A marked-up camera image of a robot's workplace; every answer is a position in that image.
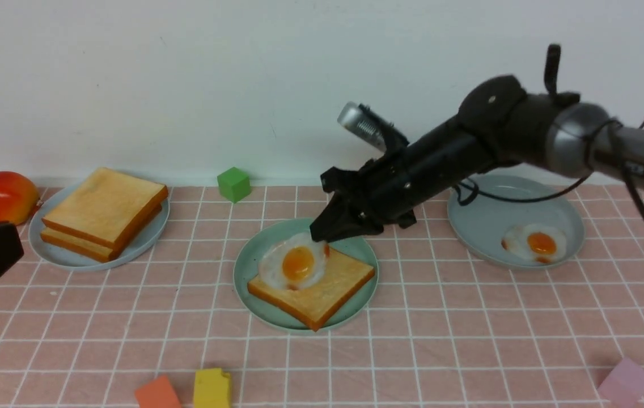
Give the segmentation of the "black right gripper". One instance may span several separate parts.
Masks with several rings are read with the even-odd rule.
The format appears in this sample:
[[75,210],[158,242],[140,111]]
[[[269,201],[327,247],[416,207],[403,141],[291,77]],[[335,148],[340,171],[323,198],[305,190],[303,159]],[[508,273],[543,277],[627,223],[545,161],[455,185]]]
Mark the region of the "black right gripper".
[[315,242],[377,236],[387,225],[415,224],[413,210],[462,179],[496,163],[493,148],[451,118],[404,149],[369,160],[356,171],[321,175],[332,199],[312,222]]

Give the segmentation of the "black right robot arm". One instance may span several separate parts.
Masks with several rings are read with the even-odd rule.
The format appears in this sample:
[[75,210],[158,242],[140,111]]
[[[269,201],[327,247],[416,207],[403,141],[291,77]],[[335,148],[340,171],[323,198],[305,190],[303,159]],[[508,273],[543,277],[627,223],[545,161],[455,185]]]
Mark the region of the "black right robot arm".
[[338,124],[383,155],[356,171],[322,173],[332,199],[311,224],[316,242],[408,228],[415,207],[436,194],[519,164],[572,179],[599,172],[644,190],[644,129],[623,126],[577,93],[528,93],[513,75],[478,85],[457,114],[413,142],[363,104],[347,103]]

